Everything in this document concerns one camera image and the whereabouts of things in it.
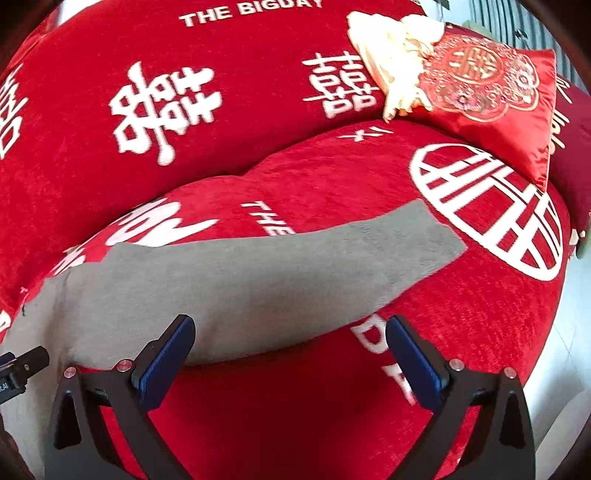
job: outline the cream lace fabric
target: cream lace fabric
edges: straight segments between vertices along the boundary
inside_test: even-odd
[[[433,45],[443,38],[445,24],[422,15],[409,15],[400,22],[383,15],[351,12],[349,38],[374,81],[386,95],[384,120],[423,106],[433,106],[418,87],[424,60],[433,55]]]

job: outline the gray cloth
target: gray cloth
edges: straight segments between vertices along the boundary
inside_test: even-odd
[[[178,313],[197,340],[187,364],[235,359],[304,342],[366,317],[465,250],[416,200],[323,231],[150,248],[117,244],[100,263],[46,280],[2,351],[43,345],[51,364],[0,408],[33,474],[60,374],[135,358]]]

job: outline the white floor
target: white floor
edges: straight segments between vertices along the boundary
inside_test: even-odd
[[[525,385],[536,444],[562,408],[591,388],[591,255],[569,261],[554,326]]]

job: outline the metal screw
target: metal screw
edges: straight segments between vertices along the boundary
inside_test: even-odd
[[[464,362],[462,362],[459,358],[454,358],[454,359],[450,360],[449,366],[451,367],[452,370],[455,370],[456,372],[461,372],[462,370],[464,370],[466,368],[466,365],[464,365]]]
[[[517,378],[517,372],[515,371],[515,369],[514,369],[514,368],[507,367],[507,368],[505,368],[505,370],[504,370],[504,373],[505,373],[505,375],[506,375],[507,377],[509,377],[509,378],[510,378],[510,379],[512,379],[512,380],[513,380],[514,378]]]
[[[72,378],[74,375],[76,375],[76,367],[68,367],[64,370],[64,377]]]
[[[131,360],[122,360],[117,364],[117,370],[120,372],[127,372],[132,366],[134,366],[134,363]]]

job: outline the blue gripper pad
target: blue gripper pad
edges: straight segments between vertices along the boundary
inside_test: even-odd
[[[439,412],[443,407],[441,394],[450,379],[438,350],[422,340],[401,315],[386,324],[386,341],[418,402],[433,413]]]
[[[195,322],[178,315],[158,340],[148,343],[135,359],[132,385],[139,392],[139,409],[158,408],[195,343]]]

